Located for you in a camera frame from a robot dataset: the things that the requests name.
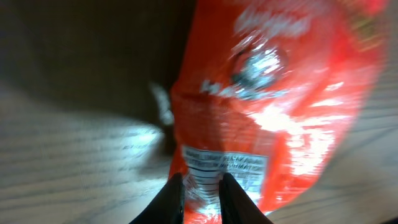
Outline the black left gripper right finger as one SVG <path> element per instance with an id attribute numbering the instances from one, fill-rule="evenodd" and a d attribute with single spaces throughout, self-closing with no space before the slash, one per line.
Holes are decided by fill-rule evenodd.
<path id="1" fill-rule="evenodd" d="M 222 224 L 273 224 L 230 173 L 219 181 L 219 198 Z"/>

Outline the red snack packet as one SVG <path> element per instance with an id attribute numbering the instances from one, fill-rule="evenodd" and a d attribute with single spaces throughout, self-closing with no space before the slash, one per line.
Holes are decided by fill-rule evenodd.
<path id="1" fill-rule="evenodd" d="M 381 72 L 387 1 L 199 0 L 171 90 L 185 223 L 231 174 L 261 215 L 319 179 Z"/>

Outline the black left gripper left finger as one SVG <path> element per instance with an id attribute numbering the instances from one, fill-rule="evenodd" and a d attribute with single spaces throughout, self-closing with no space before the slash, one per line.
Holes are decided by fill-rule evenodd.
<path id="1" fill-rule="evenodd" d="M 185 187 L 181 173 L 174 174 L 146 208 L 129 224 L 182 224 Z"/>

